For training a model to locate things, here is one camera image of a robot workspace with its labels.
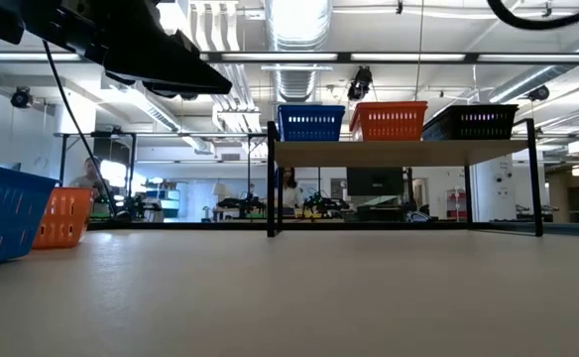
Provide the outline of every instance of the wooden shelf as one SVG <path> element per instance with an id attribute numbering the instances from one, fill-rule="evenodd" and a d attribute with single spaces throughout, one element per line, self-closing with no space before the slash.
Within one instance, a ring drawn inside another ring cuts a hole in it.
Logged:
<path id="1" fill-rule="evenodd" d="M 527 149 L 525 140 L 276 143 L 287 168 L 463 167 Z"/>

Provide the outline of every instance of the person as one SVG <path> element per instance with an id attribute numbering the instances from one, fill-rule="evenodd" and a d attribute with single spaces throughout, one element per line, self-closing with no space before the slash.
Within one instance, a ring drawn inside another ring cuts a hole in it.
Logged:
<path id="1" fill-rule="evenodd" d="M 87 158 L 87 160 L 84 161 L 85 175 L 73 180 L 69 186 L 77 188 L 93 188 L 94 199 L 98 197 L 106 198 L 106 189 L 98 178 L 98 172 L 96 171 L 96 168 L 100 168 L 102 163 L 98 158 L 93 159 L 94 160 L 92 161 L 91 158 Z M 104 183 L 107 185 L 107 188 L 109 188 L 109 181 L 105 180 Z"/>
<path id="2" fill-rule="evenodd" d="M 254 187 L 255 187 L 254 184 L 250 183 L 250 187 L 248 188 L 248 197 L 252 197 L 252 198 L 258 197 L 257 193 L 254 192 Z"/>
<path id="3" fill-rule="evenodd" d="M 283 207 L 302 207 L 302 194 L 296 183 L 294 168 L 283 169 Z"/>

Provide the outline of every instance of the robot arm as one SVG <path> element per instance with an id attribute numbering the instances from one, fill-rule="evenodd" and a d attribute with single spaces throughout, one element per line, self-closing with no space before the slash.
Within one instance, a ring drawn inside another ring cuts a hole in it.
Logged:
<path id="1" fill-rule="evenodd" d="M 232 83 L 199 58 L 178 31 L 167 35 L 160 0 L 0 0 L 0 39 L 20 44 L 25 31 L 102 65 L 124 83 L 142 81 L 165 97 L 227 94 Z"/>

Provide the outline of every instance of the orange basket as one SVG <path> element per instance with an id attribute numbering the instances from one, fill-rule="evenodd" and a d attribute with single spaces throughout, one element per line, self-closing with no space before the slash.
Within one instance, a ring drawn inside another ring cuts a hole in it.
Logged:
<path id="1" fill-rule="evenodd" d="M 75 247 L 93 207 L 91 188 L 54 188 L 33 249 Z"/>
<path id="2" fill-rule="evenodd" d="M 419 141 L 427 102 L 360 103 L 349 127 L 353 141 Z"/>

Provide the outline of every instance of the black basket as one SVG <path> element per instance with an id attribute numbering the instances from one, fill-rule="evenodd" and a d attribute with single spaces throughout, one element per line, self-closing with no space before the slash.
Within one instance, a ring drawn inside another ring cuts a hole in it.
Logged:
<path id="1" fill-rule="evenodd" d="M 518 105 L 453 105 L 424 125 L 423 140 L 509 140 Z"/>

